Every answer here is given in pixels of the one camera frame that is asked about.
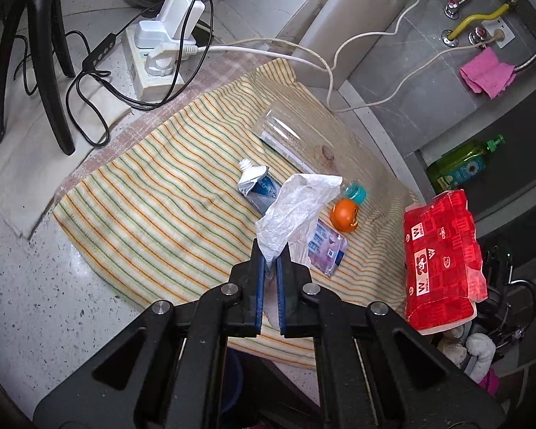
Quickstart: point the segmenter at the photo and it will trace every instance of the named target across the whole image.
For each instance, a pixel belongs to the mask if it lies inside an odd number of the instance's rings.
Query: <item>yellow gas hose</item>
[[[471,14],[470,16],[467,16],[464,18],[461,23],[457,26],[457,28],[451,32],[447,38],[449,40],[454,40],[457,38],[462,32],[473,22],[475,21],[492,21],[496,18],[499,18],[502,16],[506,11],[510,9],[510,5],[508,3],[504,3],[499,9],[497,9],[492,14]]]

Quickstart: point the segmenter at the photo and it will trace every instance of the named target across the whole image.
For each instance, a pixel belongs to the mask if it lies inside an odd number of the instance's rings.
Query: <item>red packaging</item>
[[[407,322],[421,334],[446,331],[477,315],[486,279],[464,190],[444,192],[405,213]]]

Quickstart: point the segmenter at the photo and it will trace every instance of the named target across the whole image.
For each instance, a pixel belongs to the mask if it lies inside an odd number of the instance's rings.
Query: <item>orange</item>
[[[340,232],[353,232],[357,229],[359,208],[353,200],[344,198],[338,201],[330,212],[330,221]]]

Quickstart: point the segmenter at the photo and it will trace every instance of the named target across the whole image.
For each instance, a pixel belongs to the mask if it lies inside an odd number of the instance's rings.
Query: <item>green dish soap bottle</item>
[[[506,143],[502,135],[486,143],[471,140],[436,160],[427,168],[435,192],[458,189],[463,182],[472,179],[486,167],[491,154],[502,143]]]

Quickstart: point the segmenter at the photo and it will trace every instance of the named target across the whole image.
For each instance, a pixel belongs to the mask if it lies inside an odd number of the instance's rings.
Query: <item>pink rag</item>
[[[512,84],[516,77],[514,68],[501,63],[492,48],[485,48],[461,67],[461,77],[476,94],[485,91],[489,97],[495,98]]]
[[[490,371],[482,381],[478,384],[479,387],[485,389],[490,395],[495,396],[498,386],[500,385],[500,379],[496,375],[496,372],[493,368],[490,368]]]

